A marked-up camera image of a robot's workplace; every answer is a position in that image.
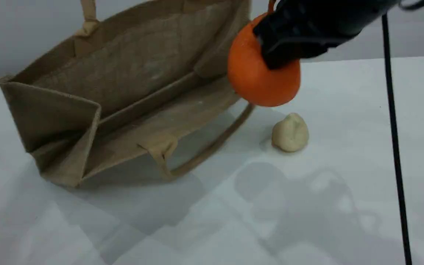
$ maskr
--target black pole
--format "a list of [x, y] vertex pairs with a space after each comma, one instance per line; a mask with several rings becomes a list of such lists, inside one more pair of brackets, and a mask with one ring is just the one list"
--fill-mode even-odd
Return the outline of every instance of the black pole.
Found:
[[405, 253], [405, 264], [412, 265], [409, 228], [408, 228], [408, 222], [407, 222], [407, 209], [405, 206], [405, 193], [403, 190], [402, 166], [400, 164], [399, 133], [397, 130], [397, 116], [395, 114], [395, 99], [393, 95], [389, 21], [387, 18], [387, 14], [382, 16], [382, 29], [384, 32], [385, 78], [387, 80], [387, 96], [389, 99], [390, 123], [392, 128], [393, 161], [395, 166], [395, 178], [397, 180], [397, 193], [399, 196], [400, 223], [402, 225], [403, 250]]

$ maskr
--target table surface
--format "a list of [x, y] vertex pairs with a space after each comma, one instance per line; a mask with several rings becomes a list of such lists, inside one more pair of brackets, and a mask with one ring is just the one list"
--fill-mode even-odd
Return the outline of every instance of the table surface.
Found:
[[[409, 231], [424, 265], [424, 57], [393, 60]], [[303, 64], [289, 104], [258, 108], [216, 155], [170, 184], [142, 156], [81, 190], [40, 178], [0, 92], [0, 264], [403, 264], [382, 59]], [[172, 163], [217, 136], [245, 106], [180, 142]], [[290, 112], [311, 139], [270, 144]]]

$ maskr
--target white background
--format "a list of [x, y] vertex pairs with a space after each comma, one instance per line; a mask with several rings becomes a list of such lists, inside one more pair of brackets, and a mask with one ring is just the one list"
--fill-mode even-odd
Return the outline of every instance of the white background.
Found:
[[[394, 59], [414, 265], [424, 265], [424, 57]], [[258, 108], [216, 155], [167, 185], [142, 156], [81, 190], [44, 181], [0, 92], [0, 265], [402, 265], [382, 59], [303, 64], [298, 96]], [[173, 164], [217, 136], [244, 102], [186, 137]], [[289, 112], [309, 145], [283, 154]]]
[[[103, 20], [144, 0], [97, 0]], [[252, 0], [251, 17], [267, 10], [267, 0]], [[79, 0], [0, 0], [0, 77], [15, 74], [69, 37], [82, 25]], [[394, 57], [424, 56], [424, 9], [389, 15]], [[317, 60], [382, 58], [382, 31], [377, 21], [359, 37]]]

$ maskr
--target dough ball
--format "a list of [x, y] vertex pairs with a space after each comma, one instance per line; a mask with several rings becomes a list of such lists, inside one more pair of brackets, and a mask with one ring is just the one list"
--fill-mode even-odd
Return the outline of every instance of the dough ball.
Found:
[[297, 113], [289, 114], [272, 130], [272, 144], [284, 152], [296, 152], [308, 143], [308, 127]]

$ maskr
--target black cable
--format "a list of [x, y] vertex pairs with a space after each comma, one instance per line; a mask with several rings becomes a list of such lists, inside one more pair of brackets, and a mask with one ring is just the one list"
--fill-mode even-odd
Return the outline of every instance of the black cable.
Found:
[[387, 80], [387, 96], [389, 99], [390, 123], [392, 128], [393, 160], [395, 166], [395, 178], [397, 180], [397, 193], [399, 196], [399, 210], [400, 222], [402, 224], [403, 249], [405, 253], [405, 264], [412, 265], [409, 228], [407, 222], [407, 209], [405, 206], [405, 193], [403, 190], [402, 166], [400, 165], [399, 133], [397, 130], [397, 116], [395, 115], [395, 99], [393, 94], [392, 64], [389, 39], [389, 22], [387, 14], [382, 16], [382, 30], [384, 32], [385, 78]]
[[405, 11], [417, 11], [418, 9], [424, 7], [424, 0], [419, 0], [418, 2], [411, 5], [403, 5], [402, 1], [400, 1], [399, 7]]

